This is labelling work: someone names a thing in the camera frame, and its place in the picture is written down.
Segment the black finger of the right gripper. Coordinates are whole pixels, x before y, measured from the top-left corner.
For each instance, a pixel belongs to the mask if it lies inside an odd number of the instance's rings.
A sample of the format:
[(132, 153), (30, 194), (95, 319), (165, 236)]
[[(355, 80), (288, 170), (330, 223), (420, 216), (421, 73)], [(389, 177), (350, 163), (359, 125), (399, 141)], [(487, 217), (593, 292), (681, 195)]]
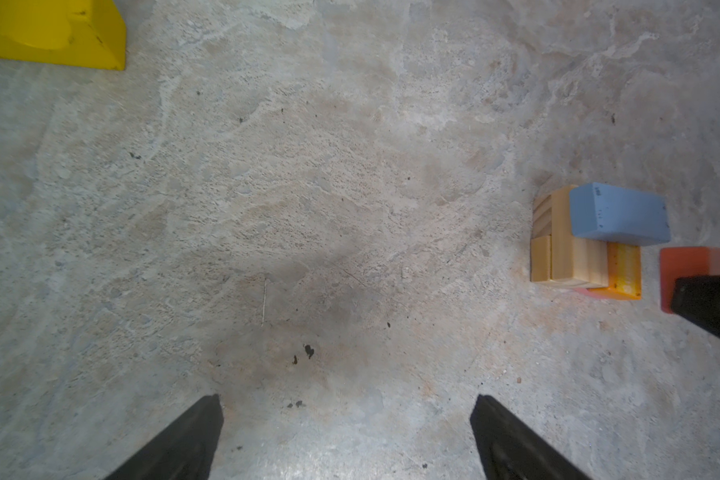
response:
[(720, 275), (678, 278), (671, 309), (720, 339)]

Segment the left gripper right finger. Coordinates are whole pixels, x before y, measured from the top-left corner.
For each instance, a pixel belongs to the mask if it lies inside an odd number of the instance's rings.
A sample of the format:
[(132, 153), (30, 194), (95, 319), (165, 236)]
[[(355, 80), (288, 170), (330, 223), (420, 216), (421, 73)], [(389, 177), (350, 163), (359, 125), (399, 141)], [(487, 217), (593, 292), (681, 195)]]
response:
[(487, 479), (589, 479), (492, 396), (477, 397), (470, 425)]

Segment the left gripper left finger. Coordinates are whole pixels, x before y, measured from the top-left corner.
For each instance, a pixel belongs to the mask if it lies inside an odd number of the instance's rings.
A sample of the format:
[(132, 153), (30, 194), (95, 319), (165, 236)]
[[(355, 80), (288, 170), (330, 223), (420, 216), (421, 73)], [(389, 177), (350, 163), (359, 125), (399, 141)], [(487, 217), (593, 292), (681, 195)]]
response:
[(106, 480), (208, 479), (223, 423), (220, 396), (203, 396)]

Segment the red wood block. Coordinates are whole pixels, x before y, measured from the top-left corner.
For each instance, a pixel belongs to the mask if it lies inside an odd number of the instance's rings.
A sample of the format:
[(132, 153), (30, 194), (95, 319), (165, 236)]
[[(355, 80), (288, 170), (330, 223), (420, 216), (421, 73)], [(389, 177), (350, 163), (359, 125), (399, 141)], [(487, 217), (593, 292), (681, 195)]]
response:
[(720, 275), (720, 248), (668, 247), (659, 253), (661, 310), (671, 314), (678, 278)]

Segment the orange cylinder wood block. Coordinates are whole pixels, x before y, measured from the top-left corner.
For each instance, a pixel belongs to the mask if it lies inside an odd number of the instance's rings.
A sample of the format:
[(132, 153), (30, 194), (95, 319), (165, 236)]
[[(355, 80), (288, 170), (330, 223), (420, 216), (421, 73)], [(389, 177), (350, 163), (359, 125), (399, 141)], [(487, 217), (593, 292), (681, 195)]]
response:
[(642, 264), (639, 246), (607, 243), (608, 285), (586, 289), (598, 299), (637, 301), (642, 299)]

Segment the blue wood block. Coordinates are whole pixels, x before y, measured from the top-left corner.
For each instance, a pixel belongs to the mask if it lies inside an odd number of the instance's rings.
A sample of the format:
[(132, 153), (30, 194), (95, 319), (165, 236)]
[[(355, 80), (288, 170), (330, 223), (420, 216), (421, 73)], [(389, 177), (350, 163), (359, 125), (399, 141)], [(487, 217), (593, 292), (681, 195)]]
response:
[(635, 246), (671, 240), (666, 203), (657, 194), (589, 183), (569, 192), (569, 205), (575, 237)]

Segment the natural long wood block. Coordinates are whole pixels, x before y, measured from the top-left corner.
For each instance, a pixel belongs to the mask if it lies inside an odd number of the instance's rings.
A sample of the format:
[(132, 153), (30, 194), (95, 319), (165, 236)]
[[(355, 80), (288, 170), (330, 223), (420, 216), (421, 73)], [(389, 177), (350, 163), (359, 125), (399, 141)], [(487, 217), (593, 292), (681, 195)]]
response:
[(556, 288), (608, 285), (607, 243), (573, 235), (570, 192), (576, 185), (539, 196), (533, 205), (530, 280)]

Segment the pink wood block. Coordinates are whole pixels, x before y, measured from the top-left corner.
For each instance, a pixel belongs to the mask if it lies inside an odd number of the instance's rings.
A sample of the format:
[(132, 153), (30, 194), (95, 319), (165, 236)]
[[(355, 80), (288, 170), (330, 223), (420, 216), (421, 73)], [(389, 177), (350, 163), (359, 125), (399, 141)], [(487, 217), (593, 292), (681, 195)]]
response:
[(575, 288), (575, 289), (573, 289), (573, 291), (575, 291), (576, 293), (578, 293), (578, 294), (580, 294), (580, 295), (587, 296), (587, 297), (590, 297), (590, 298), (600, 298), (599, 295), (598, 295), (596, 292), (593, 292), (593, 291), (591, 291), (590, 289), (586, 289), (586, 288)]

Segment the yellow arch wood block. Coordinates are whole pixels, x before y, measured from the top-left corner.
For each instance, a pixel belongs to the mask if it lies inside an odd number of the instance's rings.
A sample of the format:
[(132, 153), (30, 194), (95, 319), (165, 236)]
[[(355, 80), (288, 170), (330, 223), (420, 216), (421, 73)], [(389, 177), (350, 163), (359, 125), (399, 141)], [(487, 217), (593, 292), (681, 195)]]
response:
[(126, 68), (126, 24), (111, 0), (0, 0), (0, 58)]

